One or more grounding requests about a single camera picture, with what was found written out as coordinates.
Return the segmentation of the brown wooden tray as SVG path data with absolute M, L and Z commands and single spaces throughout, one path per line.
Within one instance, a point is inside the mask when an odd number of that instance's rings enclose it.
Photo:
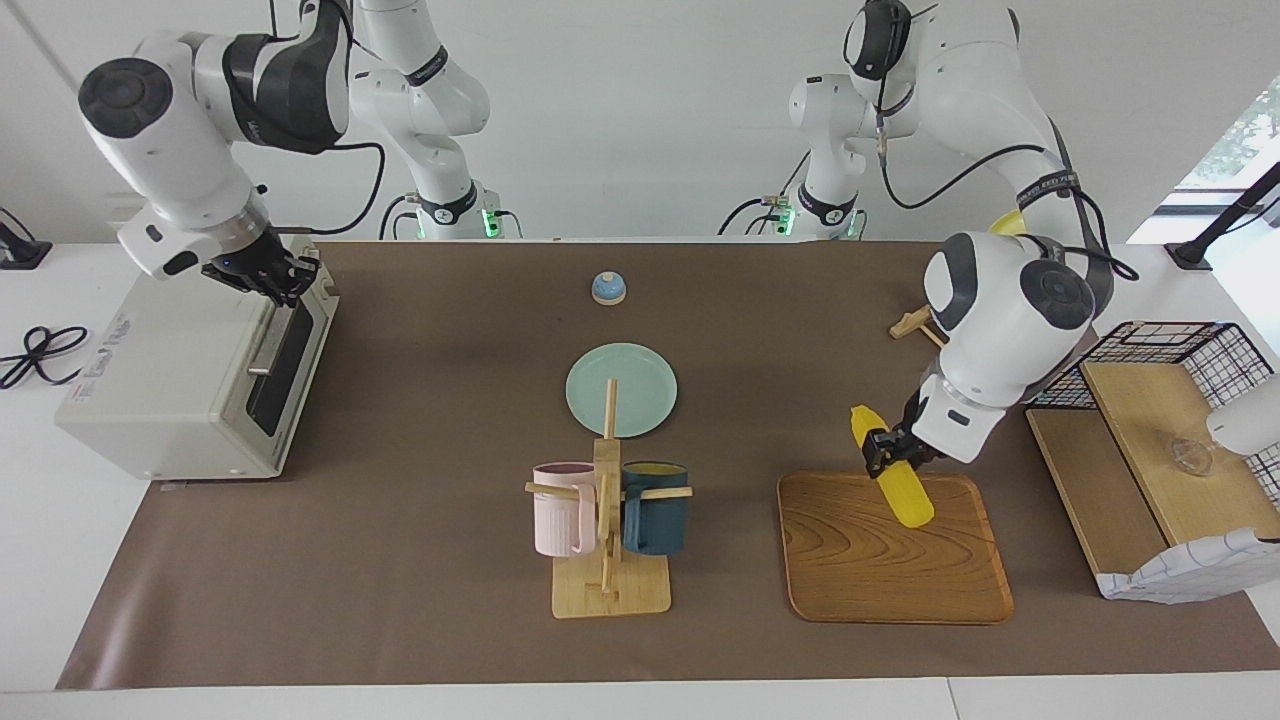
M 1014 614 L 977 484 L 927 473 L 934 518 L 906 528 L 854 471 L 791 471 L 777 500 L 790 603 L 810 623 L 995 625 Z

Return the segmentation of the glass oven door with handle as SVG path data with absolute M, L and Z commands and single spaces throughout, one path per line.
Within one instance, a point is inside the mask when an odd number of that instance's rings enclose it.
M 293 306 L 270 306 L 261 337 L 251 345 L 244 410 L 268 437 L 279 438 L 294 421 L 302 386 L 314 369 L 337 296 L 326 277 Z

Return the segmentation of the pale green plate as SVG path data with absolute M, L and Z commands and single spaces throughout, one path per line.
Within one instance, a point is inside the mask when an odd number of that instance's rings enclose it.
M 607 382 L 617 380 L 614 436 L 622 439 L 658 428 L 676 405 L 671 365 L 652 348 L 609 343 L 586 351 L 570 369 L 566 402 L 573 418 L 599 436 L 605 429 Z

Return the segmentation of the yellow corn cob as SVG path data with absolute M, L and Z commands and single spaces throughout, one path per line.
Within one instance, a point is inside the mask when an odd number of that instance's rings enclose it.
M 884 419 L 865 405 L 851 407 L 851 433 L 856 441 L 867 468 L 868 430 L 886 425 Z M 884 469 L 879 477 L 868 477 L 877 483 L 899 523 L 906 528 L 924 527 L 934 518 L 934 506 L 928 497 L 920 477 L 905 461 Z

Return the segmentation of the wooden mug tree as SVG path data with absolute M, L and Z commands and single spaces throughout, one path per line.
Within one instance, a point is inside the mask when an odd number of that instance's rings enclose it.
M 622 543 L 625 489 L 614 433 L 617 392 L 618 380 L 609 378 L 604 430 L 593 446 L 596 547 L 553 560 L 550 610 L 559 620 L 666 612 L 672 603 L 666 557 L 630 553 Z

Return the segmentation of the dark blue mug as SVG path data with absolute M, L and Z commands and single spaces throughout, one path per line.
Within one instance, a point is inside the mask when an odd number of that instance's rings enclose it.
M 676 462 L 632 461 L 622 466 L 623 548 L 631 553 L 680 553 L 686 539 L 687 498 L 643 500 L 645 489 L 689 486 L 689 469 Z

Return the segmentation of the wooden plate rack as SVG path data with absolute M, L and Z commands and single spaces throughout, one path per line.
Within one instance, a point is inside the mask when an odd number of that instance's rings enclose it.
M 900 320 L 890 327 L 890 336 L 893 340 L 901 340 L 908 334 L 914 332 L 923 333 L 933 345 L 942 348 L 945 341 L 940 338 L 937 333 L 931 329 L 931 322 L 933 319 L 932 309 L 925 305 L 919 307 L 913 313 L 905 313 Z

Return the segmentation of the black angled stand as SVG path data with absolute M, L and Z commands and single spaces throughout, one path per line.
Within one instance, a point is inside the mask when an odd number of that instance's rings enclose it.
M 1192 241 L 1166 243 L 1164 249 L 1174 264 L 1183 270 L 1211 270 L 1212 266 L 1204 259 L 1210 246 L 1230 231 L 1245 227 L 1240 219 L 1249 214 L 1261 200 L 1270 196 L 1277 186 L 1280 186 L 1280 161 L 1274 163 Z

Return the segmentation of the light wooden two-step shelf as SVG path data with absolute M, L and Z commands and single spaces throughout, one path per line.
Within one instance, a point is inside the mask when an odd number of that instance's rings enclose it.
M 1280 409 L 1228 429 L 1178 364 L 1082 374 L 1083 407 L 1029 407 L 1027 420 L 1100 593 L 1189 603 L 1280 582 L 1280 489 L 1236 451 L 1280 432 Z

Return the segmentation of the black clamp mount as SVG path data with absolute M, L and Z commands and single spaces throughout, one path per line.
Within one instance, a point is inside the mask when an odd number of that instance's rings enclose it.
M 33 270 L 52 250 L 52 242 L 37 240 L 26 223 L 0 205 L 0 269 Z

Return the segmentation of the white checkered cloth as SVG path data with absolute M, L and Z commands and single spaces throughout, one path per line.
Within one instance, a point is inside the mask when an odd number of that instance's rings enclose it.
M 1155 555 L 1133 573 L 1100 573 L 1106 600 L 1189 603 L 1280 580 L 1280 539 L 1251 528 L 1208 536 Z

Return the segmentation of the beige toaster oven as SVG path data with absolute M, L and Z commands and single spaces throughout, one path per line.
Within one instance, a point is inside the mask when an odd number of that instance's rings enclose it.
M 324 277 L 337 296 L 333 320 L 339 297 L 332 273 L 320 266 L 314 284 Z M 169 281 L 140 277 L 55 411 L 55 425 L 142 480 L 279 477 L 332 322 L 294 421 L 273 438 L 244 410 L 251 345 L 270 306 L 260 293 L 197 270 Z

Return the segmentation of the pink mug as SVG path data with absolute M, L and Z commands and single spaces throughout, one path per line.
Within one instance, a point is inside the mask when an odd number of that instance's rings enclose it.
M 545 462 L 532 469 L 532 482 L 572 492 L 571 497 L 534 495 L 534 548 L 548 557 L 573 557 L 594 552 L 598 538 L 594 465 Z

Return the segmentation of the white rounded device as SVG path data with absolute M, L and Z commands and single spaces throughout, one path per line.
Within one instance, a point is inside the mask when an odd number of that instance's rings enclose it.
M 1244 457 L 1280 443 L 1280 374 L 1216 407 L 1206 429 L 1216 445 Z

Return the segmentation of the brown table mat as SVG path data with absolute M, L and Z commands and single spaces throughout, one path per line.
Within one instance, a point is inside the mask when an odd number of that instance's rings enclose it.
M 932 359 L 887 329 L 933 246 L 326 243 L 340 291 L 278 482 L 152 486 L 58 680 L 165 685 L 649 682 L 1280 667 L 1249 600 L 1102 600 L 1018 416 L 966 468 L 1015 611 L 995 626 L 808 623 L 776 484 L 856 470 L 849 410 L 897 415 Z M 614 306 L 590 293 L 618 272 Z M 673 605 L 559 621 L 535 465 L 589 456 L 564 378 L 609 342 L 675 369 L 625 457 L 690 468 Z

